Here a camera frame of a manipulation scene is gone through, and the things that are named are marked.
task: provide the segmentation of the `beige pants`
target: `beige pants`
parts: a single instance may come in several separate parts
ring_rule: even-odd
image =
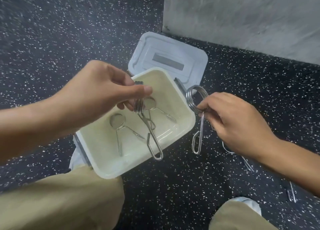
[[[124,202],[122,180],[87,166],[0,195],[0,230],[111,230]],[[227,202],[209,230],[276,230],[242,202]]]

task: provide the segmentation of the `plastic container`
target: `plastic container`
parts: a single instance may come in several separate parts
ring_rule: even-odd
[[[132,79],[151,85],[151,96],[156,100],[157,107],[177,120],[177,123],[174,123],[161,112],[151,111],[152,120],[156,125],[154,133],[162,150],[194,127],[194,112],[190,110],[181,91],[165,70],[159,67],[151,68]],[[124,115],[126,125],[146,138],[148,129],[139,116],[128,109],[120,110],[117,107],[76,132],[94,171],[105,179],[115,178],[151,157],[146,142],[138,139],[127,128],[118,131],[123,150],[123,156],[119,156],[116,131],[109,122],[115,113]],[[159,152],[153,139],[150,140],[150,145],[155,154]]]

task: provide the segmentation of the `container lid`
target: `container lid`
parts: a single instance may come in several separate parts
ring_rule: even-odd
[[[207,54],[199,48],[146,32],[141,36],[128,68],[132,75],[137,75],[152,67],[161,67],[172,79],[179,78],[188,89],[200,84],[207,62]]]

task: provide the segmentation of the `concrete wall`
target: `concrete wall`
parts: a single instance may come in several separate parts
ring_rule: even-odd
[[[320,0],[165,0],[163,32],[320,64]]]

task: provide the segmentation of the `fingernail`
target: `fingernail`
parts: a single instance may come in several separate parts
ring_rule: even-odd
[[[144,92],[146,94],[152,94],[152,87],[151,86],[148,86],[148,85],[145,85],[144,86]]]

